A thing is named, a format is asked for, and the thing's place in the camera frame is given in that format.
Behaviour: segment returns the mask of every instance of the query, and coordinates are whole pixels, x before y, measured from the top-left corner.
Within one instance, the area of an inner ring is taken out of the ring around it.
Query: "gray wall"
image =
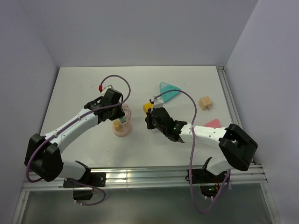
[[[57,68],[17,0],[0,6],[0,222],[10,223],[30,136],[39,132]]]
[[[225,65],[257,0],[19,0],[61,67]]]
[[[259,0],[227,64],[283,223],[298,223],[299,1]]]

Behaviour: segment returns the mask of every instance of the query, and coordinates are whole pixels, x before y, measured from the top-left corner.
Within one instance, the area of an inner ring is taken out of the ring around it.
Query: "robotic arm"
[[[162,98],[152,98],[152,108],[148,109],[145,119],[148,129],[157,128],[169,140],[174,142],[192,142],[192,124],[173,120],[163,108]],[[216,176],[231,168],[247,171],[257,149],[257,143],[238,125],[230,124],[226,128],[194,126],[198,142],[220,148],[221,153],[207,159],[198,173],[200,183],[211,183]]]
[[[29,159],[37,148],[43,142],[55,136],[38,151],[29,168],[47,182],[53,181],[56,177],[63,177],[78,180],[83,184],[90,184],[91,169],[79,161],[63,161],[61,153],[85,131],[107,119],[120,119],[121,122],[125,122],[126,117],[121,105],[96,110],[104,106],[115,105],[119,103],[122,97],[120,92],[114,90],[113,87],[109,85],[101,91],[101,95],[98,98],[87,103],[84,109],[61,127],[44,136],[39,134],[33,135],[29,140],[24,162],[25,166],[28,165]]]

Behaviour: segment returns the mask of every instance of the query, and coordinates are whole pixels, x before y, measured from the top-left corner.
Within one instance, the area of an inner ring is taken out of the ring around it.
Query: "white table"
[[[79,112],[83,106],[99,96],[98,86],[110,74],[118,74],[131,85],[127,101],[132,117],[131,133],[123,138],[112,132],[112,122],[106,121],[88,130],[62,154],[65,160],[79,160],[89,167],[145,167],[187,165],[191,144],[171,142],[160,132],[147,130],[142,106],[159,93],[160,82],[180,87],[198,104],[199,98],[209,96],[213,106],[202,111],[198,106],[196,125],[204,125],[217,118],[221,126],[231,123],[228,107],[214,66],[163,66],[163,67],[90,67],[61,68],[56,80],[41,134],[61,126]],[[110,78],[104,86],[112,84],[127,95],[126,84]],[[192,102],[184,94],[167,102],[164,107],[173,119],[190,122],[194,114]],[[203,165],[206,159],[220,149],[197,142],[194,165]]]

